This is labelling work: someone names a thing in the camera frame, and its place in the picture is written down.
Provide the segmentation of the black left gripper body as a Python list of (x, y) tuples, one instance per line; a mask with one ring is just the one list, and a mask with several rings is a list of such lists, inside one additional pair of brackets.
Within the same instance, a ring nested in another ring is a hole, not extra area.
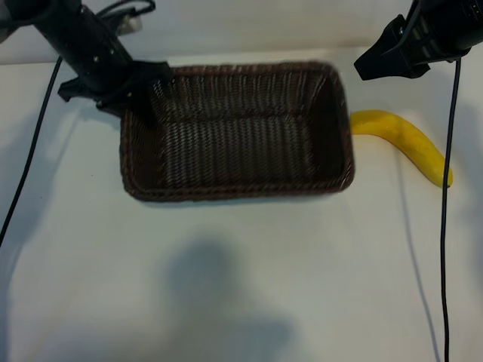
[(94, 93), (99, 110), (123, 113), (129, 109), (126, 81), (157, 81), (168, 86), (174, 79), (168, 63), (134, 60), (118, 39), (125, 24), (153, 11), (148, 5), (116, 10), (111, 6), (99, 14), (85, 5), (56, 5), (39, 22), (39, 32)]

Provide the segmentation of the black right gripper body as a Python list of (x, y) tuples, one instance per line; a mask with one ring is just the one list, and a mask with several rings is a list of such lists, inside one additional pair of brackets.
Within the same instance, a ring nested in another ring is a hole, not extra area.
[(482, 43), (481, 1), (413, 1), (401, 38), (410, 63), (453, 61)]

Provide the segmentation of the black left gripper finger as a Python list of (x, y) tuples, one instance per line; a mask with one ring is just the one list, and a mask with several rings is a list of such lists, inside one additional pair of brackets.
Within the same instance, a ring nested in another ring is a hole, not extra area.
[(157, 81), (126, 81), (126, 98), (129, 109), (140, 116), (145, 125), (156, 125), (155, 114), (151, 95)]
[(80, 78), (74, 78), (60, 85), (58, 95), (65, 101), (69, 102), (72, 98), (80, 97), (89, 100), (98, 101), (99, 95), (94, 93)]

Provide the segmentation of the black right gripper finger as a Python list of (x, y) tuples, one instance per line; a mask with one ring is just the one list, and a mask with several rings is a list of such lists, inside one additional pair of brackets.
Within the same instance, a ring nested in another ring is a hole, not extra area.
[(406, 62), (397, 48), (404, 32), (405, 19), (399, 14), (383, 30), (376, 43), (354, 63), (363, 81), (401, 76)]
[(403, 78), (419, 78), (430, 70), (430, 59), (423, 54), (398, 52), (395, 55), (394, 76)]

